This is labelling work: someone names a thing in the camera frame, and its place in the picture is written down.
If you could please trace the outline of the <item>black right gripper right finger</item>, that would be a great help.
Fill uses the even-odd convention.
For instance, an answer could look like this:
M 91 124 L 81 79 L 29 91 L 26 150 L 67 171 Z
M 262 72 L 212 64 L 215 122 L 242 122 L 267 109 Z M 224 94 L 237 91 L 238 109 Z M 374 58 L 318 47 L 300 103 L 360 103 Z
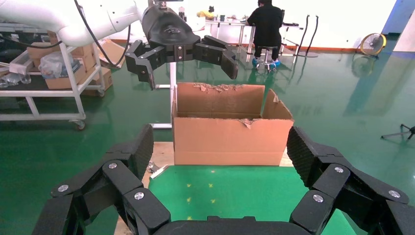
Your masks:
M 319 235 L 334 211 L 340 210 L 369 235 L 414 234 L 415 209 L 408 196 L 355 168 L 338 149 L 312 141 L 293 126 L 287 154 L 308 188 L 290 223 Z

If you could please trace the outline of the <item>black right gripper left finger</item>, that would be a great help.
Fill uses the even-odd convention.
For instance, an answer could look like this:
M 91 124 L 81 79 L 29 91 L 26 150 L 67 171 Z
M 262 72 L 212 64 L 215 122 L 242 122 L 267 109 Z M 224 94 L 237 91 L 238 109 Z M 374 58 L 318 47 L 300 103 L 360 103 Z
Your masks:
M 111 206 L 133 234 L 155 234 L 171 215 L 142 182 L 153 148 L 153 127 L 146 124 L 133 140 L 113 145 L 97 164 L 57 184 L 33 234 L 83 235 Z

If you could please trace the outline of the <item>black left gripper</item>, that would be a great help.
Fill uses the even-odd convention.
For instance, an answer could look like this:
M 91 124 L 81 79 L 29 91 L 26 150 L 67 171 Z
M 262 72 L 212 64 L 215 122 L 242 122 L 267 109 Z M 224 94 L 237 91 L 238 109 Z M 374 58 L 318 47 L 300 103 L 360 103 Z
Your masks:
M 156 88 L 154 70 L 166 62 L 199 60 L 219 65 L 232 80 L 238 75 L 238 63 L 232 46 L 206 35 L 200 38 L 191 27 L 169 7 L 146 9 L 141 25 L 148 44 L 136 40 L 125 53 L 127 70 Z

